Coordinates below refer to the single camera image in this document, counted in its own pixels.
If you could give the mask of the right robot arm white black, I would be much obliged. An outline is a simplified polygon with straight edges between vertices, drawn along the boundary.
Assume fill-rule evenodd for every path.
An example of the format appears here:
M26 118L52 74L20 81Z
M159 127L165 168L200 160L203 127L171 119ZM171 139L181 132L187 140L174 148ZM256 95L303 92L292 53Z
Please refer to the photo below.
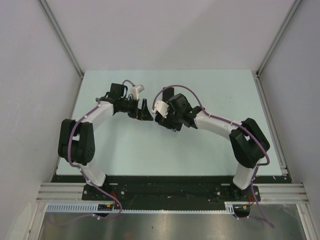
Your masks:
M236 122L209 114L202 104L192 107L187 98L179 93L170 93L162 100L153 100L152 111L155 121L172 131L180 131L182 126L209 131L230 141L238 162L231 196L242 201L249 194L248 187L256 177L259 166L270 163L267 151L270 143L252 118Z

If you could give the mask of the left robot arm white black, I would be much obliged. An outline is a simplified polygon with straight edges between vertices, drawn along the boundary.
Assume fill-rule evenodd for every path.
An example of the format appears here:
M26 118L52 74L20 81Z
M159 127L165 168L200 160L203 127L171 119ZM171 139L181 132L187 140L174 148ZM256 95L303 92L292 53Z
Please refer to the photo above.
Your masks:
M64 119L60 127L58 156L77 168L87 184L94 186L93 194L100 200L110 196L111 188L104 184L107 175L99 169L94 160L94 132L108 118L116 113L126 113L139 121L152 121L147 100L142 99L139 108L139 94L144 90L141 84L126 85L112 83L104 96L96 99L96 106L78 120Z

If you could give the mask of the phone in beige case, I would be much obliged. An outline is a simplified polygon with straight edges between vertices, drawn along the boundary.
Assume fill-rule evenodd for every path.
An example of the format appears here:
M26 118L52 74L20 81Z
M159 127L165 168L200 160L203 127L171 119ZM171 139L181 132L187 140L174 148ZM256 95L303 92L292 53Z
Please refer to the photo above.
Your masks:
M170 98L172 98L175 95L175 89L173 87L168 87L167 89L164 89L162 92L162 101L167 103Z

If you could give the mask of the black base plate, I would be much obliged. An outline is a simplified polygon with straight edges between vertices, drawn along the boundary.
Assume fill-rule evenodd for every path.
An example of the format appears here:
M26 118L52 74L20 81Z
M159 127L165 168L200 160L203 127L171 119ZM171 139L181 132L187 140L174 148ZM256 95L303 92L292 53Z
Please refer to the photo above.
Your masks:
M245 202L261 199L257 184L284 183L282 176L258 176L253 189L239 190L231 176L108 176L102 193L85 183L81 176L56 175L52 183L84 183L81 202L109 203L116 198L123 207L166 207L178 209L196 204Z

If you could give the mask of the front aluminium rail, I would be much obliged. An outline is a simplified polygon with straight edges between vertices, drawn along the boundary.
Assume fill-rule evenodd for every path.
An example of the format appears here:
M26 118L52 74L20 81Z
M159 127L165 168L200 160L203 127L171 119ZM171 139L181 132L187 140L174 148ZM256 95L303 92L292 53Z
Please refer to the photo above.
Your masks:
M42 183L36 197L43 203L77 203L82 201L84 183ZM262 204L308 204L302 183L262 183L256 185Z

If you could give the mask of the aluminium rail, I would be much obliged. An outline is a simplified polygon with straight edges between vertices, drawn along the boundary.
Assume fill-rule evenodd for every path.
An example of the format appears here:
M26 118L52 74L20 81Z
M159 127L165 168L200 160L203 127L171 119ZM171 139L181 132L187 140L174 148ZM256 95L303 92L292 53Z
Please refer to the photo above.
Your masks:
M312 213L305 187L302 183L296 183L290 172L272 116L272 111L263 89L261 76L255 71L253 71L252 74L280 164L281 177L283 179L288 178L281 183L264 183L261 185L263 189L271 190L271 192L267 192L262 196L262 205L281 205L285 212L289 207L293 207L293 212L301 225L299 231L303 232L302 238L306 240L318 240L320 238L320 231Z
M43 203L77 203L82 201L84 183L42 183L36 197ZM262 183L256 185L262 204L308 204L302 183Z

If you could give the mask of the left aluminium frame post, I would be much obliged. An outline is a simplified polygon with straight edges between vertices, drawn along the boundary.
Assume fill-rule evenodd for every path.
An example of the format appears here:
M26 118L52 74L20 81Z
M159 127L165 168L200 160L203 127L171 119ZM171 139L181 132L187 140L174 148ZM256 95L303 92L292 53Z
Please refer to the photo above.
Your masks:
M37 0L37 3L39 4L44 16L48 20L49 25L51 26L56 38L58 39L63 51L65 52L67 58L69 59L71 65L73 66L74 70L76 71L79 78L82 80L84 77L84 72L76 59L76 56L65 36L63 33L63 30L61 29L61 26L59 22L57 21L57 18L52 11L49 3L47 0Z

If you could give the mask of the aluminium frame post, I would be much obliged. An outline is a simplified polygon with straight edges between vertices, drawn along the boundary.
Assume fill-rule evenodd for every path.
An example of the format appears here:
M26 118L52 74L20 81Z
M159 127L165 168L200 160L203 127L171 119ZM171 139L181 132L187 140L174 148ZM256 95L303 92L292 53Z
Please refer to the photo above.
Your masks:
M286 13L279 29L277 30L275 37L273 38L269 48L267 49L266 54L264 55L261 63L259 64L257 70L255 71L255 75L260 78L270 59L272 58L274 52L276 51L278 45L283 39L287 29L291 25L295 15L299 11L300 7L304 3L304 0L294 0L292 5L290 6L288 12Z
M37 0L37 3L39 4L44 16L48 20L49 25L51 26L56 38L58 39L63 51L65 52L67 58L69 59L71 65L73 66L74 70L76 71L79 78L82 80L84 77L84 72L76 59L76 56L65 36L63 33L63 30L61 29L61 26L59 22L57 21L57 18L52 11L49 3L47 0Z

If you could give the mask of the right aluminium frame post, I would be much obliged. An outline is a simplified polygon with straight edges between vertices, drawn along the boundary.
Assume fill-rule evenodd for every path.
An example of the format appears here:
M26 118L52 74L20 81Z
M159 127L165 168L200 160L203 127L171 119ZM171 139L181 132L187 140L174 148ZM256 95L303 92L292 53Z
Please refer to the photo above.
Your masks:
M291 25L295 15L299 11L300 7L304 3L304 0L294 0L292 5L290 6L288 12L286 13L279 29L277 30L275 37L273 38L269 48L267 49L266 54L264 55L261 63L259 64L257 70L255 71L255 75L260 78L270 59L272 58L274 52L276 51L278 45L283 39L287 29Z

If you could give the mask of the right side aluminium rail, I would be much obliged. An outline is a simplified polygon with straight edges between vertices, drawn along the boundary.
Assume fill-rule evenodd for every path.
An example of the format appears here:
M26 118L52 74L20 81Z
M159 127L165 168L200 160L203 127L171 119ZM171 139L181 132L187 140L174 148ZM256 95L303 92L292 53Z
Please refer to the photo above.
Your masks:
M271 192L267 192L262 196L262 205L281 205L285 212L289 207L293 207L293 212L301 225L299 231L303 232L302 238L306 240L318 240L320 238L320 231L312 213L305 187L302 183L296 183L290 172L272 116L272 111L263 89L261 76L255 71L253 71L252 74L280 164L281 177L283 179L288 178L281 183L264 183L261 185L263 189L271 190Z

